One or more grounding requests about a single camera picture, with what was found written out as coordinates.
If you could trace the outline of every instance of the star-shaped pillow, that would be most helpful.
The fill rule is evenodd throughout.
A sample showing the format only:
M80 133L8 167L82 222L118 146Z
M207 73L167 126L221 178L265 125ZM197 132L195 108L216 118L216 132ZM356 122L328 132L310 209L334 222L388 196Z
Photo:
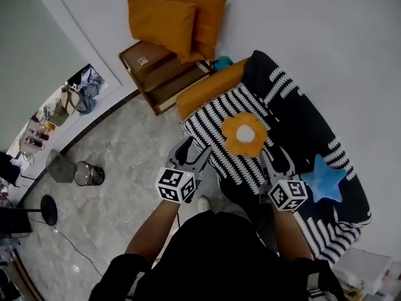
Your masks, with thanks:
M299 176L312 190L315 203L322 198L337 202L343 200L338 183L346 176L346 170L329 167L319 154L315 157L313 171Z

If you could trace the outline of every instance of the wooden box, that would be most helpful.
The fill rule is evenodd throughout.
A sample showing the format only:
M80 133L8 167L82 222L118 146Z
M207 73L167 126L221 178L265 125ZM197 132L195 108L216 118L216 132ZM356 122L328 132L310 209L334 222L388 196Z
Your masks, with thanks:
M174 106L180 92L211 73L205 61L182 64L175 53L144 41L118 57L155 115Z

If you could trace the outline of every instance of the person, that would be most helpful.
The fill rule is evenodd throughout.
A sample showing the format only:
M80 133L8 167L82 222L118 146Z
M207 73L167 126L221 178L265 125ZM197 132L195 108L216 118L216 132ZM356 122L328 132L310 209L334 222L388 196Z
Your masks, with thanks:
M290 211L274 209L279 256L259 239L239 206L213 213L201 197L201 213L171 237L180 204L162 201L92 290L90 301L246 298L345 300L327 261L312 260Z

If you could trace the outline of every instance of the black baseboard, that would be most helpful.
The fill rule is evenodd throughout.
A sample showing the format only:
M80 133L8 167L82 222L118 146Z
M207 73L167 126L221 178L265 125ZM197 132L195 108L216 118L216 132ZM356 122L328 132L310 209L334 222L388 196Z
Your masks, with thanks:
M24 288L28 291L29 295L25 295L25 297L29 297L32 301L44 301L41 293L39 292L36 285L33 283L31 277L29 276L28 272L25 269L24 263L22 262L21 258L19 257L17 249L13 250L15 254L15 260L11 263L14 269L17 271L19 278L24 285Z
M140 94L139 90L136 89L133 93L130 95L126 96L124 99L121 99L118 103L116 103L114 106L110 107L110 109L106 110L104 113L102 113L98 118L96 118L87 128L82 130L70 143L68 143L63 150L61 151L62 154L66 154L77 142L79 142L87 133L89 133L94 127L96 127L103 119L114 113L117 109L119 109L121 106L125 105L127 102L131 101L133 98L138 96ZM37 183L40 182L40 180L43 178L43 176L47 173L47 170L43 170L42 173L34 180L32 185L29 187L29 189L25 192L24 196L21 198L19 203L17 204L17 208L23 207L25 199L28 197L28 195L31 193L31 191L34 189L34 187L37 185Z

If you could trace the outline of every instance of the orange flower pillow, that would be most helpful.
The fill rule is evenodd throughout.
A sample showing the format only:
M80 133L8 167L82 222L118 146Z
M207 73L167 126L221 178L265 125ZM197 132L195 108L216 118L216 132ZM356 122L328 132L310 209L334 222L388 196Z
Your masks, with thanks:
M221 131L227 137L226 149L234 155L257 157L268 139L263 123L245 112L227 117L221 124Z
M194 50L206 60L214 60L214 49L219 37L224 6L227 0L175 0L196 5L194 21Z
M168 0L128 0L133 38L165 46L179 56L191 51L195 4Z

